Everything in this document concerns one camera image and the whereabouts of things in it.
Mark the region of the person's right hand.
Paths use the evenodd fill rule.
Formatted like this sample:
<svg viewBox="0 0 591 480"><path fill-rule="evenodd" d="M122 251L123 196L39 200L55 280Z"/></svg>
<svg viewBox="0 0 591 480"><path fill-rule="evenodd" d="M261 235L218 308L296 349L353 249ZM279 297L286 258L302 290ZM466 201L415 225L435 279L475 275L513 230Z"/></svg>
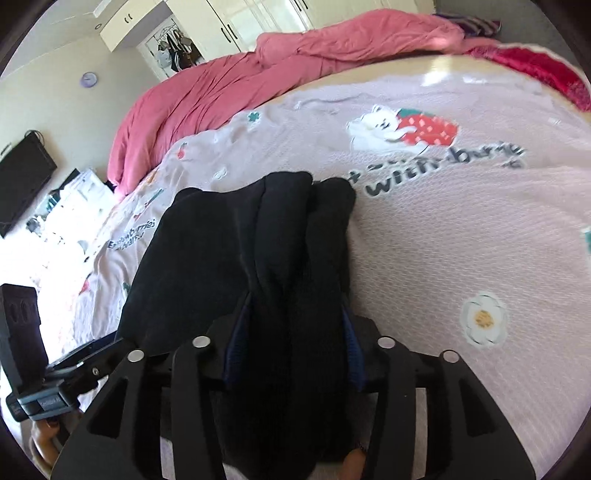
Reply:
<svg viewBox="0 0 591 480"><path fill-rule="evenodd" d="M361 480L366 459L367 453L363 448L356 448L349 452L339 470L339 480Z"/></svg>

